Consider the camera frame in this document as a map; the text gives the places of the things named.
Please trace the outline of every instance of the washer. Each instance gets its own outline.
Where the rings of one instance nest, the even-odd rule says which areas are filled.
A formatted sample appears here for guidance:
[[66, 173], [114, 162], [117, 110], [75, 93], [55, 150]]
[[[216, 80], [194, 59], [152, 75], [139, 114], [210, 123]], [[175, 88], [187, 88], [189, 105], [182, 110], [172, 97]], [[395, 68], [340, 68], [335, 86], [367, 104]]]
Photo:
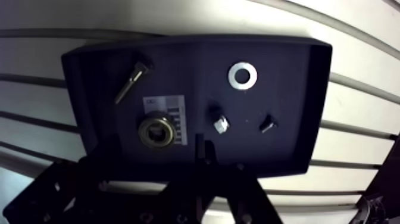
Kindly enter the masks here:
[[[249, 73], [249, 80], [246, 83], [239, 83], [236, 80], [236, 73], [239, 70], [246, 70]], [[254, 86], [255, 82], [257, 81], [257, 70], [255, 67], [247, 62], [241, 61], [238, 62], [229, 69], [228, 72], [228, 81], [232, 87], [238, 90], [247, 90]]]

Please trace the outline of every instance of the black metal frame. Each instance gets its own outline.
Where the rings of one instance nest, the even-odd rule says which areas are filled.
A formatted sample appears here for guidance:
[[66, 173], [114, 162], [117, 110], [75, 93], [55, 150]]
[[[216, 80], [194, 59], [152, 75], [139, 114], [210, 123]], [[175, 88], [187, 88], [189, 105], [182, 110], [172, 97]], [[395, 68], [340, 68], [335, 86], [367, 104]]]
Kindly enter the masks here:
[[227, 198], [236, 223], [282, 223], [256, 176], [241, 164], [219, 165], [213, 143], [203, 135], [196, 135], [192, 175], [171, 181], [158, 195], [102, 191], [120, 153], [114, 135], [78, 163], [54, 163], [7, 205], [4, 216], [10, 224], [201, 223], [220, 196]]

